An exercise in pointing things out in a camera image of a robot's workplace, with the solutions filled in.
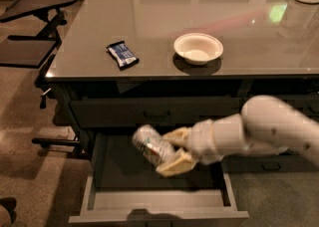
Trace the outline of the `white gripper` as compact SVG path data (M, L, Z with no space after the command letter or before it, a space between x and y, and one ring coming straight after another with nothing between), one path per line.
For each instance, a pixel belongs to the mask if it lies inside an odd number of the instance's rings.
M201 163L210 165L220 162L223 156L218 153L213 138L213 121L207 119L197 122L193 127L180 127L162 136L174 146L180 148L168 161L160 164L156 172L163 177L187 173Z

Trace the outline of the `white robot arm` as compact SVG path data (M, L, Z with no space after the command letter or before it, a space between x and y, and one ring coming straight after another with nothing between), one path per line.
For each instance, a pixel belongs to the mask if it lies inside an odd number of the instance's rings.
M209 165L231 155L264 156L287 149L319 165L319 123L272 96L249 99L240 113L181 127L162 138L178 147L176 155L157 167L170 177L201 163Z

